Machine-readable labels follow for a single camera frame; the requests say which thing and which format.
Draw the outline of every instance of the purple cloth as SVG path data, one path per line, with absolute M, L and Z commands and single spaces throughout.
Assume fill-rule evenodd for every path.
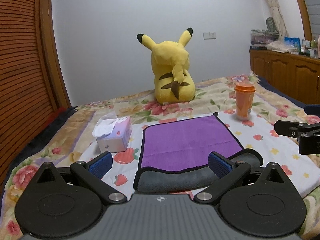
M 144 131 L 141 168 L 182 171 L 207 165 L 212 151 L 228 158 L 240 150 L 215 115 L 157 124 Z

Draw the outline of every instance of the cup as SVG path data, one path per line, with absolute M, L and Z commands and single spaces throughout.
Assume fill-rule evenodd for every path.
M 241 120 L 249 120 L 254 92 L 254 85 L 246 82 L 238 82 L 235 87 L 237 116 Z

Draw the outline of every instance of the metal screw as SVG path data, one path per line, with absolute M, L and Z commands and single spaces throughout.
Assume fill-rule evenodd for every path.
M 197 198 L 202 200 L 202 201 L 206 201 L 206 200 L 210 200 L 212 199 L 212 195 L 208 192 L 200 192 L 197 195 Z
M 124 195 L 122 193 L 118 193 L 118 192 L 111 193 L 109 195 L 109 199 L 112 201 L 121 201 L 124 199 Z

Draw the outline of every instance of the white tissue paper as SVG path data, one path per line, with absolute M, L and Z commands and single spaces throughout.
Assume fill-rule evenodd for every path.
M 100 137 L 102 135 L 109 135 L 112 133 L 117 121 L 116 112 L 113 111 L 101 117 L 93 129 L 92 135 L 94 137 Z

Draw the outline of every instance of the cabinet door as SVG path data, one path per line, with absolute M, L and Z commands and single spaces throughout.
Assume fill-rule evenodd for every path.
M 266 51 L 250 50 L 251 70 L 253 70 L 256 75 L 266 79 L 268 79 L 266 75 L 267 59 L 268 54 Z
M 305 104 L 319 104 L 320 64 L 292 59 L 295 75 L 295 98 Z
M 270 53 L 268 57 L 268 67 L 271 77 L 270 84 L 290 97 L 294 97 L 292 91 L 292 66 L 290 57 L 280 53 Z

